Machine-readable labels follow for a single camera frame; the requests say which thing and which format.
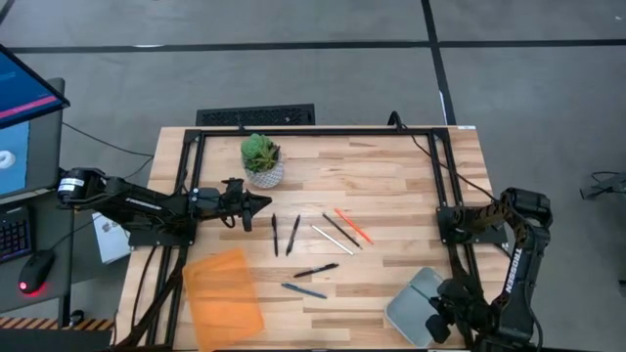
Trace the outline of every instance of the white plant pot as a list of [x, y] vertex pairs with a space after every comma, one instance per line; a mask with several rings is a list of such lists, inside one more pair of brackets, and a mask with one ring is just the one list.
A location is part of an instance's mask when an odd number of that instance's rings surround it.
[[253, 172], [244, 166], [244, 171], [246, 172], [246, 177], [249, 182], [262, 189], [269, 189], [276, 185], [278, 185], [283, 177], [285, 176], [285, 163], [283, 162], [283, 153], [278, 151], [278, 162], [271, 170], [263, 171], [263, 172]]

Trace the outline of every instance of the floor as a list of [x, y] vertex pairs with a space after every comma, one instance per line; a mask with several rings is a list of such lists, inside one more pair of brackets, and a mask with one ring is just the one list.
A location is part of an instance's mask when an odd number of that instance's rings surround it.
[[[621, 0], [438, 0], [431, 7], [440, 41], [626, 38]], [[444, 124], [442, 90], [452, 103], [447, 121], [477, 126], [496, 192], [516, 186], [552, 199], [552, 241], [533, 299], [545, 345], [622, 351], [626, 298], [617, 279], [626, 277], [626, 199], [582, 200], [578, 189], [593, 171], [626, 169], [623, 42], [442, 47], [448, 90], [427, 47], [194, 51], [220, 43], [426, 40], [414, 0], [18, 0], [0, 24], [0, 43], [38, 49], [19, 56], [44, 77], [66, 79], [66, 122], [140, 152], [155, 148], [160, 127], [193, 125], [197, 109], [313, 103], [318, 124], [380, 124], [392, 110], [408, 124]], [[126, 52], [159, 44], [181, 46]], [[51, 54], [51, 47], [100, 49]], [[62, 167], [127, 175], [142, 161], [64, 131]], [[133, 181], [145, 183], [148, 173]], [[75, 285], [73, 308], [110, 317], [124, 264]], [[54, 316], [56, 306], [9, 314]]]

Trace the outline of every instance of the orange pen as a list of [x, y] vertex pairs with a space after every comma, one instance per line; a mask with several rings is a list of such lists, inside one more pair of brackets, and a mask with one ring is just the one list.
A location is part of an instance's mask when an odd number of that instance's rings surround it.
[[352, 229], [354, 229], [354, 231], [358, 232], [358, 233], [359, 233], [359, 235], [363, 236], [363, 238], [364, 238], [365, 240], [367, 240], [367, 242], [369, 242], [370, 244], [374, 244], [374, 243], [372, 242], [372, 239], [370, 239], [370, 237], [369, 237], [369, 236], [367, 236], [367, 235], [363, 232], [363, 230], [359, 229], [359, 227], [358, 227], [358, 226], [354, 225], [354, 223], [353, 223], [350, 219], [348, 219], [348, 218], [347, 218], [347, 216], [343, 215], [343, 213], [341, 212], [341, 210], [339, 210], [339, 209], [335, 208], [335, 213], [336, 213], [337, 215], [339, 215], [339, 216], [341, 217], [341, 219], [345, 220], [345, 222], [346, 222], [346, 223], [348, 223], [348, 225], [352, 226]]

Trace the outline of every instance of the potted plant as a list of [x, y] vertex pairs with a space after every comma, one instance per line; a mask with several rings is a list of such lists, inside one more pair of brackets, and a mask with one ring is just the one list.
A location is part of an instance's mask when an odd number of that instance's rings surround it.
[[285, 174], [281, 147], [256, 133], [242, 142], [242, 162], [246, 177], [259, 188], [278, 185]]

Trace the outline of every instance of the computer mouse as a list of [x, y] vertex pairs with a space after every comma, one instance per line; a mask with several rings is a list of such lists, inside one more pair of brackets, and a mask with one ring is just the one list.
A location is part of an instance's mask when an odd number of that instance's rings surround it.
[[55, 261], [55, 252], [38, 250], [34, 252], [20, 272], [20, 290], [23, 293], [33, 293], [41, 288]]

